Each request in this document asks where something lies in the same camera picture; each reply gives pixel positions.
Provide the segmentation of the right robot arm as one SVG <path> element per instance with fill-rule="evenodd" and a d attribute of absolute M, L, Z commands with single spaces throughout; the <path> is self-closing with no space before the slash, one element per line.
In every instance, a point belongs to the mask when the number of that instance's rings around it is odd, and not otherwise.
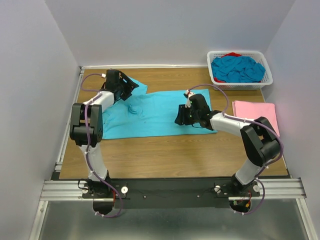
<path fill-rule="evenodd" d="M 207 106 L 200 109 L 180 104 L 174 123 L 180 126 L 199 123 L 202 128 L 241 137 L 247 159 L 227 184 L 227 189 L 236 196 L 247 192 L 264 169 L 283 154 L 284 147 L 280 137 L 265 117 L 245 119 L 219 110 L 210 110 Z"/>

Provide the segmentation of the light blue t shirt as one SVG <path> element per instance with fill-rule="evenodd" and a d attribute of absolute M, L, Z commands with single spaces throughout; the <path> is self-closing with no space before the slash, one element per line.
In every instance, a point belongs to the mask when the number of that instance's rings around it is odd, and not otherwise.
<path fill-rule="evenodd" d="M 117 101 L 102 113 L 104 140 L 216 133 L 198 123 L 175 124 L 179 105 L 186 103 L 184 90 L 147 93 L 147 85 L 131 80 L 138 84 L 132 96 Z"/>

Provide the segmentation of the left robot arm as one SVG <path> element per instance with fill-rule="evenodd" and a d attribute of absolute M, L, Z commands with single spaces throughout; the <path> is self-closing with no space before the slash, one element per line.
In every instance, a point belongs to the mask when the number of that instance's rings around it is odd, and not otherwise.
<path fill-rule="evenodd" d="M 101 152 L 103 112 L 119 100 L 126 101 L 139 85 L 116 69 L 107 70 L 100 76 L 104 79 L 100 89 L 86 89 L 80 85 L 81 90 L 95 92 L 96 95 L 88 101 L 72 105 L 69 136 L 82 151 L 88 169 L 86 185 L 81 189 L 87 194 L 104 198 L 116 191 L 111 186 Z"/>

